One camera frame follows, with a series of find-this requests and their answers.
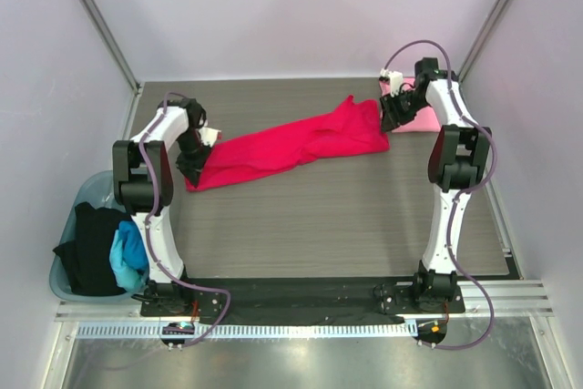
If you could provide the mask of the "red t shirt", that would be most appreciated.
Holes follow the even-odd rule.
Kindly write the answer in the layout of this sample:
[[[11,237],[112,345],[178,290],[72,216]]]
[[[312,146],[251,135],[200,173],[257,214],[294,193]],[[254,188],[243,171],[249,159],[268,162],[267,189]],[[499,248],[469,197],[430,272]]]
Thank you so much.
[[[264,129],[213,147],[197,183],[186,179],[186,190],[197,192],[263,179],[319,159],[386,152],[375,101],[359,103],[352,95],[333,111]]]

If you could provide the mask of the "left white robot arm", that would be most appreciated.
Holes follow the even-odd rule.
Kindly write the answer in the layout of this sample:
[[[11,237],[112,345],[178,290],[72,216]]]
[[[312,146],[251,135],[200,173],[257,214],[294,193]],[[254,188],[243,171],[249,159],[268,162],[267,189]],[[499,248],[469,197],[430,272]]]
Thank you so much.
[[[220,136],[196,98],[168,92],[138,134],[112,147],[115,199],[137,225],[148,257],[144,291],[137,297],[147,312],[180,316],[194,306],[195,292],[170,223],[174,182],[169,150],[179,148],[176,168],[196,187]]]

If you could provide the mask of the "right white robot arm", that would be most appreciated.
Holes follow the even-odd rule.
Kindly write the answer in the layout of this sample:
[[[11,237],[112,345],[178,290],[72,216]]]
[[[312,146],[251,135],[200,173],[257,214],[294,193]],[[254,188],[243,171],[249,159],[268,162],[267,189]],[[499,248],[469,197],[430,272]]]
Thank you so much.
[[[440,69],[434,58],[416,62],[412,85],[402,73],[388,69],[382,70],[380,81],[384,132],[403,127],[426,108],[434,111],[440,126],[427,164],[435,195],[429,240],[410,285],[381,287],[382,309],[391,315],[462,312],[457,249],[465,209],[486,173],[491,132],[469,114],[454,73]]]

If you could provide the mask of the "folded pink t shirt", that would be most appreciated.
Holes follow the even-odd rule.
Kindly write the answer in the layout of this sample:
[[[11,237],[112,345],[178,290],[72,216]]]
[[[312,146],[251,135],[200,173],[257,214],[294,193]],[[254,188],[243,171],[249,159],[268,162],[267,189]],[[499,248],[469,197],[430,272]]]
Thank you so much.
[[[405,77],[404,78],[404,89],[411,88],[414,84],[414,79],[412,77]],[[379,87],[382,92],[382,96],[390,93],[391,87],[390,84],[386,81],[379,80]],[[424,107],[420,109],[414,119],[399,128],[396,128],[390,132],[393,133],[415,133],[415,132],[425,132],[425,133],[438,133],[441,128],[434,110],[431,107]]]

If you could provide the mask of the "blue plastic basket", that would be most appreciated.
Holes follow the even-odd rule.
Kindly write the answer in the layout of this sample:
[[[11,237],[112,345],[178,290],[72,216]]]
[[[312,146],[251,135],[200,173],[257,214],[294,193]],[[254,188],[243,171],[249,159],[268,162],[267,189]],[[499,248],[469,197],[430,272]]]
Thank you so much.
[[[82,202],[89,202],[94,208],[107,207],[125,212],[125,208],[119,205],[115,200],[113,193],[112,173],[110,171],[104,171],[94,175],[93,177],[89,178],[79,189],[74,200],[73,207],[66,221],[66,226],[61,236],[61,241],[56,245],[56,247],[66,241],[71,241],[74,239],[76,223],[75,206]],[[147,278],[148,273],[144,275],[145,282]],[[121,295],[109,297],[89,297],[75,295],[71,292],[63,264],[56,255],[49,273],[49,287],[51,291],[60,300],[68,302],[110,303],[123,301],[130,298],[132,295],[141,292],[145,282],[141,285],[140,288],[133,292],[125,292]]]

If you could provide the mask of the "blue t shirt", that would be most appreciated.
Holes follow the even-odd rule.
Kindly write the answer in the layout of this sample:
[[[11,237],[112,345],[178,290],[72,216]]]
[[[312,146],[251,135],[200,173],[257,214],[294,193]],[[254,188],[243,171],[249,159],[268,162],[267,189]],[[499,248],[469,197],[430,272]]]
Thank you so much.
[[[109,252],[109,263],[116,284],[126,292],[133,292],[145,282],[148,256],[138,226],[132,220],[118,224]]]

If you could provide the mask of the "black t shirt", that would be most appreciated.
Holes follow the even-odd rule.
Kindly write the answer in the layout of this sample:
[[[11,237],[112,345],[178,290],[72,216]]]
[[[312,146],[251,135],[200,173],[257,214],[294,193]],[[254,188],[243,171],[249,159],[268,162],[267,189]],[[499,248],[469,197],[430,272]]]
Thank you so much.
[[[125,293],[117,285],[109,254],[115,232],[131,217],[124,211],[94,208],[89,202],[75,206],[74,239],[53,249],[65,269],[71,292],[89,297],[109,297]]]

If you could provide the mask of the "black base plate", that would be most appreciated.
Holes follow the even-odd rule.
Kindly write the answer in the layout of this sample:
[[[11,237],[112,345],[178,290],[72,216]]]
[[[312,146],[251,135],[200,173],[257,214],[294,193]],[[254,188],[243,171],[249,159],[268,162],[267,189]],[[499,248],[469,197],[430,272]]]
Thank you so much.
[[[395,323],[414,314],[461,314],[462,292],[441,294],[411,277],[208,278],[196,290],[150,286],[134,298],[148,317],[189,317],[225,325],[358,325]]]

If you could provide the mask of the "left aluminium frame post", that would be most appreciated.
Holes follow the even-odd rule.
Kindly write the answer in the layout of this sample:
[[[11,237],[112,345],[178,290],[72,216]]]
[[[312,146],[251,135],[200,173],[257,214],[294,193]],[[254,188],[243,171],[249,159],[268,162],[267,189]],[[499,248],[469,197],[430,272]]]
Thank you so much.
[[[140,83],[136,79],[128,61],[123,55],[121,48],[118,45],[116,38],[113,36],[104,16],[95,0],[79,0],[80,4],[85,9],[89,20],[97,30],[99,37],[104,43],[106,50],[113,59],[122,77],[128,83],[132,92],[136,95],[140,90]]]

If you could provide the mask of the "aluminium frame post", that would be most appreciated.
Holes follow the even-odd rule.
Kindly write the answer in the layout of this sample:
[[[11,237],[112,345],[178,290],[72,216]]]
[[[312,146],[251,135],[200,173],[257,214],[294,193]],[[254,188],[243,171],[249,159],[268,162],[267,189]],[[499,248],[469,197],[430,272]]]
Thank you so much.
[[[486,15],[486,19],[481,25],[478,34],[470,46],[470,49],[458,71],[458,77],[461,81],[464,81],[468,78],[477,59],[482,54],[486,43],[493,35],[498,24],[504,18],[505,13],[512,1],[513,0],[495,0],[489,9],[488,14]]]
[[[113,59],[122,77],[128,83],[132,92],[136,95],[140,90],[140,83],[136,79],[128,61],[123,55],[121,48],[118,45],[116,38],[113,36],[104,16],[95,0],[79,0],[80,4],[85,9],[89,20],[97,30],[99,37],[104,43],[106,50]]]

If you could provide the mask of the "right aluminium frame post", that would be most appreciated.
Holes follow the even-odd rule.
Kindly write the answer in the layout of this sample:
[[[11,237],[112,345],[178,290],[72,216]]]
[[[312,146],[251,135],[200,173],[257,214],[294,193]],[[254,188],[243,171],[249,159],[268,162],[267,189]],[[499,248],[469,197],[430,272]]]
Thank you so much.
[[[488,14],[486,15],[486,19],[481,25],[478,34],[470,46],[470,49],[458,71],[458,77],[461,81],[464,81],[468,78],[477,59],[482,54],[486,43],[493,35],[498,24],[504,18],[505,13],[512,1],[513,0],[495,0],[489,9]]]

